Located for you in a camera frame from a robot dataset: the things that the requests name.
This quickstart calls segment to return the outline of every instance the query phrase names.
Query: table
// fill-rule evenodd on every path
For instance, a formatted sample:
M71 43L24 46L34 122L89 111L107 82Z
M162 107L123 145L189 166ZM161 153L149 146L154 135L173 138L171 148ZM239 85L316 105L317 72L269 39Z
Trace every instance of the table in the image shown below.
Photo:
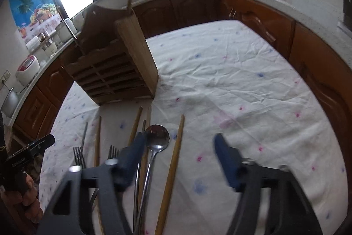
M312 202L323 233L333 234L347 213L343 157L325 113L287 61L238 21L200 24L147 43L160 75L151 123L164 125L171 140L156 157L146 234L155 230L181 114L186 118L184 136L164 234L226 233L239 194L227 186L213 151L212 138L219 132L260 165L288 165ZM98 115L103 118L103 162L111 144L126 145L139 105L144 107L142 121L148 100L99 109L73 85L52 129L55 146L44 156L39 187L44 208L73 164L72 147L80 145L85 122L84 155L92 166ZM258 234L267 202L268 190L263 190ZM124 194L124 206L131 223L133 187Z

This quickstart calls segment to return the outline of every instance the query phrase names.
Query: hand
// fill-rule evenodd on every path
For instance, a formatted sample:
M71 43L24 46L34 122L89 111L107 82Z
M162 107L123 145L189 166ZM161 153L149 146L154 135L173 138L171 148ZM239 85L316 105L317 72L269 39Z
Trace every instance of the hand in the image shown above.
M34 187L33 179L27 175L26 183L28 190L22 197L18 191L6 191L1 193L1 199L9 209L10 206L22 203L24 206L29 206L25 212L25 216L33 223L38 223L43 218L43 210L40 208L40 202L36 198L37 190Z

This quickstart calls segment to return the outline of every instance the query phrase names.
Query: wooden crate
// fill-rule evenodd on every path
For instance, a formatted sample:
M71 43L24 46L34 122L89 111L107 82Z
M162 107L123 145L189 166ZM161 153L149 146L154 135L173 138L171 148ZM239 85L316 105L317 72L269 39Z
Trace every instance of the wooden crate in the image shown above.
M91 7L78 43L60 59L98 105L154 98L158 70L133 12Z

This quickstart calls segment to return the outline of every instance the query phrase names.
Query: cord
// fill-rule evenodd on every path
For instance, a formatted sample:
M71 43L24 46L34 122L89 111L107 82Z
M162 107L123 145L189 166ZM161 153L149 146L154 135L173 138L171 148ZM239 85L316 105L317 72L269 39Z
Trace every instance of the cord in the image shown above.
M17 93L17 94L21 94L21 93L24 91L24 89L26 89L26 88L27 88L27 86L24 87L21 92L16 92L16 93Z
M8 89L8 91L10 92L10 89L8 88L8 86L6 86L5 81L4 81L4 80L1 80L1 83L2 83L2 84ZM15 92L15 93L16 93L16 94L21 94L21 93L24 91L24 89L26 89L26 87L24 87L21 92Z
M6 86L5 81L1 80L1 83L8 89L8 91L10 91L10 89L8 88L8 86Z

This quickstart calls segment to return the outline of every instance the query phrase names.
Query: fork tines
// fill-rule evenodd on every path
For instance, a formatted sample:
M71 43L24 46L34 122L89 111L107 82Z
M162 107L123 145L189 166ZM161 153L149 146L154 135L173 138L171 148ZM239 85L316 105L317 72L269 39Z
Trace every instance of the fork tines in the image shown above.
M73 148L73 156L75 157L75 163L82 168L86 168L86 162L82 154L82 148L80 146Z
M119 150L115 148L113 145L110 146L108 159L115 159L119 155Z

